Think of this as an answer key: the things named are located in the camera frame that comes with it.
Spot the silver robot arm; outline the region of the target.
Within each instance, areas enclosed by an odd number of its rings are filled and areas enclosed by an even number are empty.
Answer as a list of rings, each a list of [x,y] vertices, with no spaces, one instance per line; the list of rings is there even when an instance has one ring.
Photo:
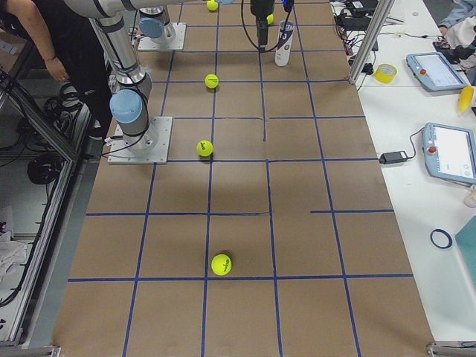
[[[123,131],[124,139],[132,143],[124,148],[132,148],[134,153],[147,144],[155,144],[156,139],[150,136],[150,118],[148,115],[148,99],[152,88],[150,75],[139,65],[131,40],[122,17],[124,11],[157,8],[166,10],[167,5],[178,4],[177,1],[67,1],[66,5],[76,14],[90,20],[96,36],[106,52],[107,59],[115,71],[118,82],[118,92],[109,101],[110,109],[116,109],[120,104],[131,103],[131,100],[119,101],[120,97],[130,96],[137,99],[140,110],[136,118],[128,117],[124,122],[119,114],[114,113],[116,121]]]
[[[144,7],[139,10],[139,28],[153,42],[166,43],[176,37],[167,6]]]

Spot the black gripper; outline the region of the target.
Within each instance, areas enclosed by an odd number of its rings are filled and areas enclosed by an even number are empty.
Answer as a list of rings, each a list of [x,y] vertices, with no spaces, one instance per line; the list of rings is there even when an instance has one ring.
[[[268,44],[267,16],[274,12],[274,0],[250,0],[251,13],[256,17],[258,51],[265,51]]]

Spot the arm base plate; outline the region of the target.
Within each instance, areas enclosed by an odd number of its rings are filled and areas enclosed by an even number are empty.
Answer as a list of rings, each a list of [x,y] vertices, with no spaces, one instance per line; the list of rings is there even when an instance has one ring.
[[[172,117],[151,117],[144,137],[132,145],[137,138],[124,138],[122,129],[117,124],[115,136],[120,138],[112,141],[112,154],[108,154],[107,161],[110,164],[166,164],[172,127]]]
[[[151,52],[151,51],[181,51],[184,47],[184,39],[187,25],[183,22],[171,22],[175,31],[176,37],[170,42],[166,43],[156,43],[153,42],[149,37],[141,35],[139,40],[138,50],[142,52]]]

